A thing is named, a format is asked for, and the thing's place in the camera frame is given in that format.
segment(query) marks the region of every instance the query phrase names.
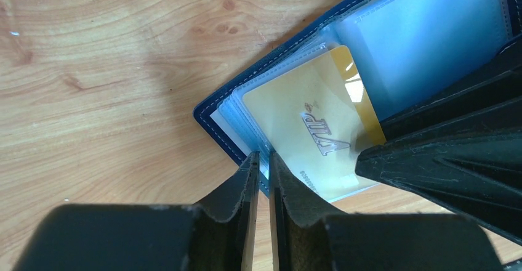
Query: wooden table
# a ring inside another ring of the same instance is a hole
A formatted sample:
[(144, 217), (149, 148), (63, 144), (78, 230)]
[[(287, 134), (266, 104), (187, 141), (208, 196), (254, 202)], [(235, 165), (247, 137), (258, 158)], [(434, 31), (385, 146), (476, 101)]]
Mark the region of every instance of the wooden table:
[[(0, 269), (56, 206), (192, 203), (230, 177), (192, 109), (339, 1), (0, 0)], [(444, 211), (384, 185), (336, 205)], [(264, 196), (258, 215), (254, 270), (271, 270)]]

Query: gold card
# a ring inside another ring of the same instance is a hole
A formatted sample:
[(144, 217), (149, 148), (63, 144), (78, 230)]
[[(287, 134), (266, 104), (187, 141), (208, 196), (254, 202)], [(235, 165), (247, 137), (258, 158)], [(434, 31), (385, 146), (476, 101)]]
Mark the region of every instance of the gold card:
[(384, 136), (346, 46), (247, 92), (243, 102), (288, 168), (330, 202), (375, 182), (357, 156)]

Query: blue card holder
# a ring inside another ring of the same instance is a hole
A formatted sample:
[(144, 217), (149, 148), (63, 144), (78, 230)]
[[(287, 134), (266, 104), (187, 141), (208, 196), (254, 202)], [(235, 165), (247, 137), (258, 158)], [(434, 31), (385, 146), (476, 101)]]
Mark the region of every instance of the blue card holder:
[[(241, 92), (235, 90), (333, 38), (350, 48), (382, 121), (490, 61), (519, 37), (521, 14), (522, 0), (344, 0), (217, 89), (196, 106), (194, 117), (241, 164), (265, 139), (232, 124), (235, 116), (252, 124), (237, 112)], [(264, 194), (267, 169), (262, 166), (260, 176)]]

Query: card holder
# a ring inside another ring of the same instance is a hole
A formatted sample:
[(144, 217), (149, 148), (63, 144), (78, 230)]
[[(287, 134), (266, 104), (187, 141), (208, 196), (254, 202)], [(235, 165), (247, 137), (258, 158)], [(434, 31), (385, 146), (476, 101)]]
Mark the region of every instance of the card holder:
[[(227, 107), (227, 103), (235, 107), (239, 104), (238, 97), (233, 97), (235, 89), (330, 40), (350, 48), (379, 119), (389, 118), (491, 60), (511, 36), (520, 33), (519, 2), (344, 0), (210, 95), (195, 108), (194, 116), (230, 157), (241, 163), (252, 148), (261, 150), (252, 146), (252, 141), (264, 144), (265, 139), (259, 133), (241, 134), (241, 129), (229, 125), (227, 112), (234, 108)], [(383, 18), (393, 21), (383, 23)], [(442, 73), (447, 79), (434, 79), (433, 73)], [(252, 124), (247, 112), (235, 116)], [(260, 178), (265, 194), (266, 177)]]

